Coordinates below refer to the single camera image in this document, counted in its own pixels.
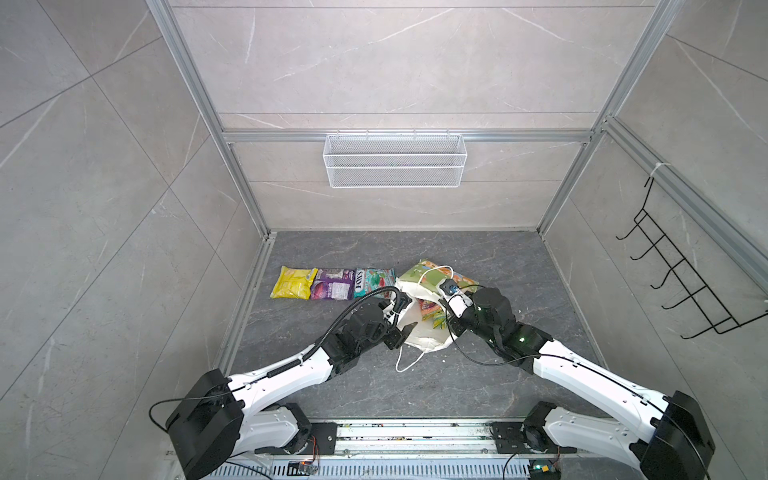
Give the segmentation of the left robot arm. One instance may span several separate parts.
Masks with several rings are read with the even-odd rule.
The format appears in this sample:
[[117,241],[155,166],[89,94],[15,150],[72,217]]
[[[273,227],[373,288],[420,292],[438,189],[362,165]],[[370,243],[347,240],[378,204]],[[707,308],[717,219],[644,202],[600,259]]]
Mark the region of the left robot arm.
[[267,367],[226,376],[204,373],[189,392],[173,399],[166,433],[187,479],[201,479],[229,459],[264,449],[300,451],[311,423],[287,397],[322,384],[357,365],[380,344],[399,349],[415,326],[399,326],[412,298],[385,286],[355,300],[311,345]]

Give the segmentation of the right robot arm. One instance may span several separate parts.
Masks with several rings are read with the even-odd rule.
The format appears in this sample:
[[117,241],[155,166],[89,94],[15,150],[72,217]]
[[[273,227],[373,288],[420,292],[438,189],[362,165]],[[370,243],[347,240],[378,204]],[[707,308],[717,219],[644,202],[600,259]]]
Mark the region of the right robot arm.
[[624,463],[647,479],[707,479],[716,446],[703,411],[692,396],[643,387],[576,354],[543,330],[516,320],[496,288],[438,288],[448,332],[469,331],[502,365],[553,382],[604,412],[595,418],[551,403],[538,404],[523,431],[529,445],[547,443],[597,453]]

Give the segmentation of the teal mint candy packet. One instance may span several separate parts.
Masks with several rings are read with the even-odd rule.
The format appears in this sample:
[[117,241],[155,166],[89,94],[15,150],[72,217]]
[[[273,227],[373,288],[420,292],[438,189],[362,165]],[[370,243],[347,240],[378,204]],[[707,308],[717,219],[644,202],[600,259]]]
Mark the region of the teal mint candy packet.
[[395,271],[385,268],[359,268],[355,270],[354,298],[361,298],[374,290],[395,284]]

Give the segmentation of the yellow snack packet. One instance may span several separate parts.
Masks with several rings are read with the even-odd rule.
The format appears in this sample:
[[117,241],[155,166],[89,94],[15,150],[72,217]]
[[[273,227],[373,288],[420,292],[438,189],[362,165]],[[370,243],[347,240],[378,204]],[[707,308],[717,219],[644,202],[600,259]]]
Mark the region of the yellow snack packet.
[[317,268],[297,269],[282,266],[270,298],[309,300],[317,273]]

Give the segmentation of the purple snack packet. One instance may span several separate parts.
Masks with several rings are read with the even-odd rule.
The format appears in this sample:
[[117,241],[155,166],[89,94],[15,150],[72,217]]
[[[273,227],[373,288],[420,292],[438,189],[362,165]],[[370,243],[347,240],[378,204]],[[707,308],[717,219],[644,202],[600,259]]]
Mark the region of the purple snack packet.
[[320,268],[311,286],[311,300],[347,301],[354,297],[355,270]]

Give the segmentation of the floral paper bag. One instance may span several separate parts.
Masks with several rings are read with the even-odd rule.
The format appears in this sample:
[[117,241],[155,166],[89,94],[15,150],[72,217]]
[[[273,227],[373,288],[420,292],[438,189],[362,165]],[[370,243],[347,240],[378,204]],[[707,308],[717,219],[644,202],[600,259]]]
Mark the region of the floral paper bag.
[[[396,372],[406,372],[425,354],[444,350],[453,343],[447,327],[447,313],[439,303],[441,296],[437,288],[446,279],[454,280],[464,292],[472,292],[479,286],[475,280],[457,273],[450,265],[438,265],[427,259],[420,260],[396,279],[395,286],[412,300],[400,314],[398,326],[415,325],[404,344],[398,348]],[[419,349],[420,354],[412,363],[401,366],[405,345]]]

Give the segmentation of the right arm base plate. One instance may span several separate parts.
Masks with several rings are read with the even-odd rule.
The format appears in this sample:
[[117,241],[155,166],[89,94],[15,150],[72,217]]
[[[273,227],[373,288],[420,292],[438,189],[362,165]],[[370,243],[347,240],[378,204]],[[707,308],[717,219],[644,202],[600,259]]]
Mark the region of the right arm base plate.
[[557,445],[540,426],[524,422],[496,421],[489,424],[499,454],[575,454],[576,448]]

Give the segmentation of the orange blackcurrant candy packet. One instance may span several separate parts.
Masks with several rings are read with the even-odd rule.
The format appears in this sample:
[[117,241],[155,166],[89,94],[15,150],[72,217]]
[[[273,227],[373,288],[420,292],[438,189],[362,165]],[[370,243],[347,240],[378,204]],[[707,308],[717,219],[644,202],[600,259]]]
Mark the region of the orange blackcurrant candy packet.
[[420,307],[422,320],[430,321],[430,322],[431,322],[431,313],[437,309],[442,309],[442,307],[438,303],[434,303],[428,300],[420,300],[419,307]]

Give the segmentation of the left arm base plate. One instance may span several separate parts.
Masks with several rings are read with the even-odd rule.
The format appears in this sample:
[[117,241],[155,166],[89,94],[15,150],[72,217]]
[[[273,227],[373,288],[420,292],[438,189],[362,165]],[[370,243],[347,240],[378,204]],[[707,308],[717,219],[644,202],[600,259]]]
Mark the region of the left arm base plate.
[[294,438],[284,447],[291,454],[334,455],[339,425],[334,422],[311,423],[299,427]]

